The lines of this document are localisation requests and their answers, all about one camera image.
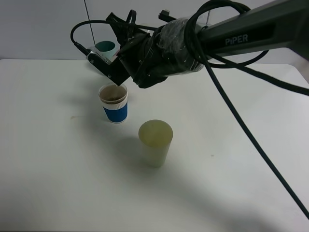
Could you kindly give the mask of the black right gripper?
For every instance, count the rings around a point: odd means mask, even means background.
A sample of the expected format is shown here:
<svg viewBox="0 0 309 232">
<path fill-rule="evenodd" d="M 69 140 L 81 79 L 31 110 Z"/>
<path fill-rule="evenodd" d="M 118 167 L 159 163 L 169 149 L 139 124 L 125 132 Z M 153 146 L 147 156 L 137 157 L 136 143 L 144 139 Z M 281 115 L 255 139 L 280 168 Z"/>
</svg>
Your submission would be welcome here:
<svg viewBox="0 0 309 232">
<path fill-rule="evenodd" d="M 134 24 L 135 19 L 136 12 L 130 12 L 126 21 L 114 13 L 107 16 L 106 20 L 112 22 L 111 28 L 120 44 L 120 49 L 116 59 L 109 65 L 106 76 L 117 85 L 121 85 L 131 77 L 140 88 L 149 88 L 164 82 L 168 77 L 153 71 L 157 64 L 151 35 L 140 28 L 120 25 L 120 23 Z"/>
</svg>

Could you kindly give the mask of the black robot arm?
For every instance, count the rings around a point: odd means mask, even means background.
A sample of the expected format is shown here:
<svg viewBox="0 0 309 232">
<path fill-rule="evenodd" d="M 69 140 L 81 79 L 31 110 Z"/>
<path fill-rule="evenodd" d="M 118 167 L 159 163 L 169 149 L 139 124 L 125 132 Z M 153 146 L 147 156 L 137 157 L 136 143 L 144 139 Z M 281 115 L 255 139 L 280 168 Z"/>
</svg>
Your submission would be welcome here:
<svg viewBox="0 0 309 232">
<path fill-rule="evenodd" d="M 127 22 L 107 18 L 121 48 L 104 73 L 117 85 L 132 78 L 148 88 L 172 75 L 198 72 L 212 58 L 220 61 L 219 68 L 248 73 L 253 59 L 235 63 L 226 57 L 258 52 L 262 58 L 280 47 L 309 57 L 306 0 L 277 0 L 253 10 L 231 0 L 211 0 L 190 18 L 162 11 L 159 18 L 165 24 L 152 34 L 140 30 L 134 17 L 131 13 Z"/>
</svg>

